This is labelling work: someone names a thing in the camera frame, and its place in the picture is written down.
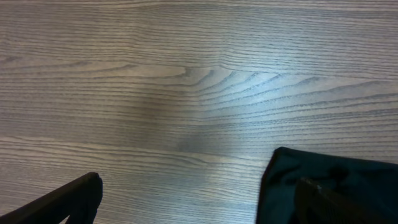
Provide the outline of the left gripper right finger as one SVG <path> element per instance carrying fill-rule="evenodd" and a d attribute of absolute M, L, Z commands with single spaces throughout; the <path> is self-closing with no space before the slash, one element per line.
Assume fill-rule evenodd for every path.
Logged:
<path fill-rule="evenodd" d="M 302 224 L 386 224 L 388 219 L 311 179 L 298 181 L 294 194 Z"/>

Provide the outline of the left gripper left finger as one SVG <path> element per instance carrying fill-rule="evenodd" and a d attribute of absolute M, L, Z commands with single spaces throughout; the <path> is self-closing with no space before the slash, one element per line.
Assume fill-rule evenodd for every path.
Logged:
<path fill-rule="evenodd" d="M 1 224 L 93 224 L 103 198 L 103 181 L 89 172 L 1 216 Z"/>

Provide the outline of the black polo shirt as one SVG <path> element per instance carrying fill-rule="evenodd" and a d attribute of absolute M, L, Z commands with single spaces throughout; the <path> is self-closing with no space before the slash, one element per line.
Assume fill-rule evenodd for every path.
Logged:
<path fill-rule="evenodd" d="M 274 151 L 262 176 L 256 223 L 300 223 L 294 194 L 302 178 L 397 223 L 397 165 L 287 147 Z"/>

